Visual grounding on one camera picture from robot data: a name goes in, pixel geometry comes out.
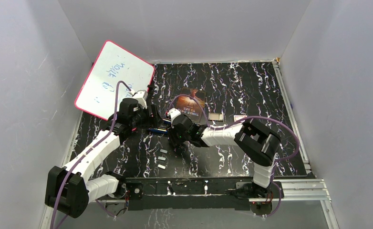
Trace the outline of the staples box tray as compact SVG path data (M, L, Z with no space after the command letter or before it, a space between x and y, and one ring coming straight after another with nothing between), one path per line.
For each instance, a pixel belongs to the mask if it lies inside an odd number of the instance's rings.
M222 113L209 113L208 114L208 120L209 121L223 122L224 121L224 117L223 117Z

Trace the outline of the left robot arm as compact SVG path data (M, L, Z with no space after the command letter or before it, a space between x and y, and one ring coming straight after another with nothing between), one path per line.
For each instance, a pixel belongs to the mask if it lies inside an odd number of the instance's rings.
M117 108L119 110L110 116L106 127L75 159L49 171L45 205L77 218L94 200L107 195L125 196L127 186L122 175L107 172L91 179L92 173L136 129L157 127L162 120L157 106L147 105L142 98L125 98Z

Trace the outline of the blue stapler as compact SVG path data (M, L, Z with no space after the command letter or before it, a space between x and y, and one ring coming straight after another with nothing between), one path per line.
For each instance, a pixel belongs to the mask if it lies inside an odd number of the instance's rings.
M148 128L150 133L167 135L167 128L171 125L171 120L168 118L160 118L157 124L153 124L152 127Z

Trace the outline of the red staples box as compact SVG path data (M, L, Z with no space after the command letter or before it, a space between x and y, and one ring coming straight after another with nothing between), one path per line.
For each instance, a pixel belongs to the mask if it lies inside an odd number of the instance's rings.
M238 121L245 117L247 117L247 115L233 115L234 121Z

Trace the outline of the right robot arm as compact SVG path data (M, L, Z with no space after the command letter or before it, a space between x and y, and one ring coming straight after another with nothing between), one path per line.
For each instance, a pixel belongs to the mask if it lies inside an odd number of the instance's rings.
M254 194L264 198L272 191L272 170L281 142L276 132L253 118L222 128L195 124L184 114L170 115L170 119L167 133L172 145L189 142L196 147L239 146L254 162Z

